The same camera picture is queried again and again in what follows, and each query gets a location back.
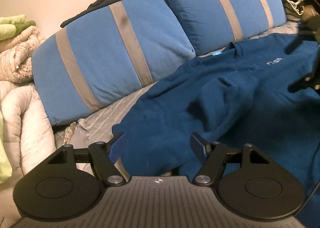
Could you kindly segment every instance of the silver bolt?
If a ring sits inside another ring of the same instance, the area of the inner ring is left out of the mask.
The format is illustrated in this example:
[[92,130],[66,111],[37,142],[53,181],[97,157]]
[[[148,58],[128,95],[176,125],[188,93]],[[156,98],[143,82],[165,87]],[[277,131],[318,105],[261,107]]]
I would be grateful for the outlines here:
[[123,181],[123,177],[119,175],[112,175],[108,177],[107,181],[111,184],[119,184]]
[[207,175],[199,175],[196,177],[196,181],[200,184],[207,184],[211,181],[211,178]]

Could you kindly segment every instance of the blue pillow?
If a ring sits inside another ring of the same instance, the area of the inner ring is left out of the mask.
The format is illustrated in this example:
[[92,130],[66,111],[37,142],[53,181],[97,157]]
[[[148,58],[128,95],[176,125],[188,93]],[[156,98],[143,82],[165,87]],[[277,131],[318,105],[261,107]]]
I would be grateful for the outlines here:
[[281,0],[166,0],[196,55],[204,55],[286,22]]
[[33,53],[32,70],[50,123],[62,125],[172,74],[194,56],[164,0],[124,0],[47,39]]

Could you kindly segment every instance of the ribbed surface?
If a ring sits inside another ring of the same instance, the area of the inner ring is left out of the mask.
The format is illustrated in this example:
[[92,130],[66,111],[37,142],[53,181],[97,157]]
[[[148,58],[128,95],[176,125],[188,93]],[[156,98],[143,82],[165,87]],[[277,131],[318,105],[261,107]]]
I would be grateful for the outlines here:
[[295,218],[256,222],[224,208],[210,188],[186,177],[133,177],[129,184],[109,188],[86,214],[64,222],[43,223],[24,218],[14,228],[303,228]]

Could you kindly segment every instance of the gray bed sheet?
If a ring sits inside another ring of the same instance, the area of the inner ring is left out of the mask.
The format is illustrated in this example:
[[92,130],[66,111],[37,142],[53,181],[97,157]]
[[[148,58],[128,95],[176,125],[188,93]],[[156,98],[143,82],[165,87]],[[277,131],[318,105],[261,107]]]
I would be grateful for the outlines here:
[[[250,39],[257,39],[260,37],[265,37],[272,33],[283,33],[283,34],[296,34],[298,32],[298,24],[295,22],[287,22],[286,24],[270,29],[259,36],[252,37]],[[211,55],[213,52],[210,52],[202,57]],[[86,148],[91,143],[96,141],[105,141],[108,142],[113,138],[111,132],[111,127],[119,123],[131,107],[136,103],[138,98],[147,92],[154,84],[146,86],[116,102],[105,107],[92,115],[79,119],[75,124],[75,128],[71,128],[71,134],[66,130],[62,130],[60,133],[56,134],[56,146],[60,147],[64,143],[70,143],[74,148]],[[121,159],[115,164],[117,169],[121,172],[124,177],[128,177],[127,172],[124,170]],[[90,164],[77,164],[77,167],[81,170],[89,172],[92,174]]]

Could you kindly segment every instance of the light green fabric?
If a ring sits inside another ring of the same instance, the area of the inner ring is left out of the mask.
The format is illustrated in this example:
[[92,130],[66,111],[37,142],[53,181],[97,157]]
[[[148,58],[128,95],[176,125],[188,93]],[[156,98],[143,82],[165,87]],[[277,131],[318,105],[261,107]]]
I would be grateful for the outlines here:
[[0,24],[14,24],[14,23],[24,23],[26,21],[26,15],[17,15],[12,17],[0,17]]
[[12,167],[3,147],[3,118],[0,112],[0,184],[10,178]]
[[14,37],[16,31],[17,28],[13,24],[0,24],[0,41]]
[[16,27],[16,33],[14,35],[15,36],[18,36],[22,31],[24,31],[26,28],[30,27],[30,26],[35,26],[36,25],[36,22],[35,21],[27,21],[25,23],[15,23],[14,24],[15,27]]

